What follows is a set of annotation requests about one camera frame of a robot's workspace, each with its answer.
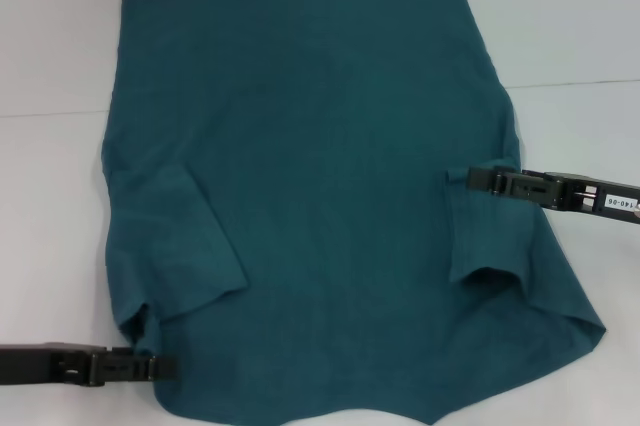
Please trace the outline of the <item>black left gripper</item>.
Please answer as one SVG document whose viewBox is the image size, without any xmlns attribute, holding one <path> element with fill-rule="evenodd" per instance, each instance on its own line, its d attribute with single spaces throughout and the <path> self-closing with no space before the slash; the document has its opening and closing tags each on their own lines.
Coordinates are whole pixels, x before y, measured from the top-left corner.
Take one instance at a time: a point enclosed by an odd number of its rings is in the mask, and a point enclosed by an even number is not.
<svg viewBox="0 0 640 426">
<path fill-rule="evenodd" d="M 174 380 L 172 357 L 136 353 L 129 348 L 98 348 L 68 343 L 0 345 L 0 386 Z"/>
</svg>

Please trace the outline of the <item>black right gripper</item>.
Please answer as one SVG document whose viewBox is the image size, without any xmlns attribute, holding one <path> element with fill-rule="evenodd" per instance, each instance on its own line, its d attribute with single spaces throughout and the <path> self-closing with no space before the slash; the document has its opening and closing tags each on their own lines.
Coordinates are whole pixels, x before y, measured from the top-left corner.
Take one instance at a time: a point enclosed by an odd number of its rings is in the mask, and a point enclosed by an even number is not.
<svg viewBox="0 0 640 426">
<path fill-rule="evenodd" d="M 554 181 L 558 198 L 554 199 Z M 564 212 L 576 212 L 621 222 L 640 222 L 640 186 L 581 175 L 551 178 L 544 173 L 506 167 L 470 168 L 466 186 L 494 196 L 526 200 Z"/>
</svg>

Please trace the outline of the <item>blue shirt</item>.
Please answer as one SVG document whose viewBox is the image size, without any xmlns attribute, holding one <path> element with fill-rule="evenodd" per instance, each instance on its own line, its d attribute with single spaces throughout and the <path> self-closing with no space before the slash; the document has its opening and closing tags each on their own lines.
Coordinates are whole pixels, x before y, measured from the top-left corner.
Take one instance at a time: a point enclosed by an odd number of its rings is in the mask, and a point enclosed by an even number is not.
<svg viewBox="0 0 640 426">
<path fill-rule="evenodd" d="M 122 0 L 102 164 L 172 414 L 432 424 L 604 335 L 543 210 L 466 187 L 520 164 L 466 0 Z"/>
</svg>

